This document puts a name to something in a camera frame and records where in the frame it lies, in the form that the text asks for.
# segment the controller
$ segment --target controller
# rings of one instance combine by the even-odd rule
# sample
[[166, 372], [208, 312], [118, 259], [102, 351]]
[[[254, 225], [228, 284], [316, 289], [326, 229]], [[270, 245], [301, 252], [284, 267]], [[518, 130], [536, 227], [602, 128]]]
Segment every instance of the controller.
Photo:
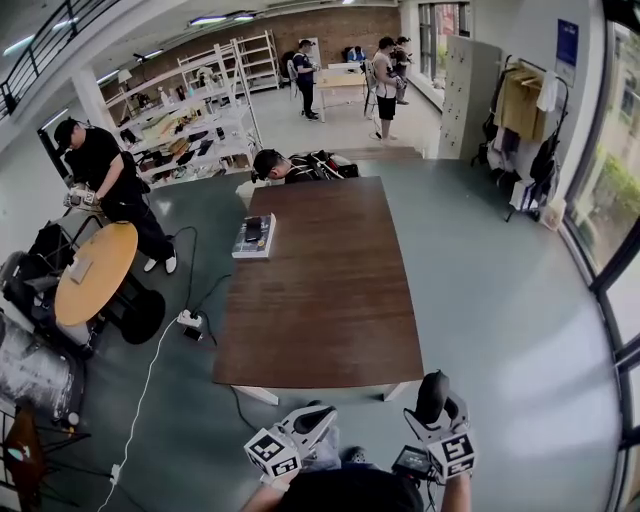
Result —
[[84, 188], [83, 185], [74, 185], [64, 196], [62, 204], [67, 208], [76, 208], [89, 212], [100, 212], [100, 201], [93, 190]]
[[[392, 471], [410, 478], [444, 483], [475, 467], [476, 452], [469, 429], [467, 405], [449, 389], [449, 378], [437, 371], [424, 377], [415, 411], [404, 410], [409, 427], [421, 448], [405, 446]], [[296, 409], [269, 430], [260, 431], [245, 444], [249, 460], [263, 473], [263, 480], [277, 479], [302, 467], [313, 457], [317, 444], [337, 421], [336, 408], [320, 402]]]

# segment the white cable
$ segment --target white cable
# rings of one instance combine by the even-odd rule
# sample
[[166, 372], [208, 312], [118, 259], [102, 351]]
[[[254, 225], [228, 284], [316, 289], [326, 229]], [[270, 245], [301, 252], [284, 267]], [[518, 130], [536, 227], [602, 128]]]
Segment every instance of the white cable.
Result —
[[160, 341], [158, 341], [158, 348], [156, 349], [156, 355], [151, 360], [151, 363], [149, 363], [149, 373], [147, 373], [147, 381], [144, 383], [142, 396], [140, 397], [140, 400], [138, 400], [138, 408], [136, 410], [136, 415], [133, 418], [133, 422], [131, 423], [131, 432], [129, 433], [129, 440], [127, 441], [127, 444], [124, 445], [124, 460], [122, 461], [122, 464], [120, 464], [117, 470], [115, 470], [116, 465], [114, 464], [114, 469], [111, 470], [111, 474], [112, 474], [111, 491], [109, 491], [109, 495], [107, 496], [107, 499], [104, 500], [104, 503], [100, 506], [97, 512], [100, 512], [104, 507], [107, 506], [107, 503], [109, 503], [109, 500], [111, 499], [111, 495], [113, 494], [113, 491], [115, 490], [116, 485], [118, 485], [118, 481], [120, 480], [120, 472], [122, 471], [122, 468], [124, 468], [124, 465], [127, 462], [127, 458], [129, 457], [129, 443], [131, 443], [131, 441], [133, 440], [133, 429], [135, 428], [136, 421], [138, 420], [138, 416], [140, 415], [140, 407], [142, 406], [142, 400], [144, 399], [144, 395], [147, 393], [147, 387], [149, 386], [149, 379], [151, 379], [151, 369], [153, 368], [153, 363], [156, 362], [156, 359], [158, 359], [158, 355], [160, 354], [160, 346], [162, 345], [162, 340], [167, 334], [169, 327], [171, 327], [176, 322], [176, 320], [178, 320], [178, 317], [171, 320], [169, 325], [167, 325], [164, 332], [162, 333], [162, 336], [160, 337]]

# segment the black cap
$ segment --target black cap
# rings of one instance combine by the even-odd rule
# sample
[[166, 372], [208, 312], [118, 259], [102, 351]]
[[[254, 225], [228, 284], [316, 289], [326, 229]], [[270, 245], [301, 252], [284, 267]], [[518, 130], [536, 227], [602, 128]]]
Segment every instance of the black cap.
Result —
[[69, 148], [69, 145], [71, 144], [71, 134], [77, 125], [78, 121], [69, 117], [56, 127], [53, 138], [56, 139], [56, 142], [58, 143], [59, 153], [64, 153]]

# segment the brown tabletop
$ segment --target brown tabletop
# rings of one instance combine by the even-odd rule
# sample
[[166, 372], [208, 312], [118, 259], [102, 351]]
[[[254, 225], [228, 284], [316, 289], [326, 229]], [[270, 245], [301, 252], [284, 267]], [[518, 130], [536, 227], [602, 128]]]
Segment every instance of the brown tabletop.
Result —
[[232, 277], [214, 380], [338, 388], [420, 380], [407, 278], [380, 178], [256, 190], [276, 216], [269, 260]]

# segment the brick wall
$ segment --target brick wall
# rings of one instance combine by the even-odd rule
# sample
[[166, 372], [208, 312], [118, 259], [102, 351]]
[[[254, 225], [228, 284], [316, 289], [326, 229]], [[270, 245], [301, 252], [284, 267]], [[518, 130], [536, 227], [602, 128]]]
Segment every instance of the brick wall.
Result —
[[[317, 37], [320, 45], [323, 67], [335, 62], [343, 62], [341, 52], [346, 46], [362, 46], [369, 58], [378, 47], [378, 41], [384, 36], [394, 39], [400, 35], [400, 12], [395, 7], [338, 7], [307, 11], [298, 14], [286, 14], [273, 18], [257, 19], [245, 25], [238, 25], [224, 30], [204, 34], [180, 46], [167, 50], [163, 54], [151, 59], [144, 65], [144, 76], [150, 80], [161, 73], [170, 71], [178, 65], [178, 58], [201, 53], [215, 44], [227, 44], [232, 38], [252, 37], [272, 30], [278, 50], [278, 57], [288, 51], [297, 50], [298, 39], [303, 37]], [[131, 69], [132, 78], [127, 82], [134, 88], [145, 81], [142, 77], [141, 66]], [[182, 75], [172, 77], [162, 85], [165, 90], [183, 84]], [[112, 98], [118, 93], [118, 82], [114, 81], [102, 88], [105, 99]], [[151, 98], [155, 98], [155, 91], [147, 91]], [[112, 109], [116, 121], [122, 112], [122, 105]]]

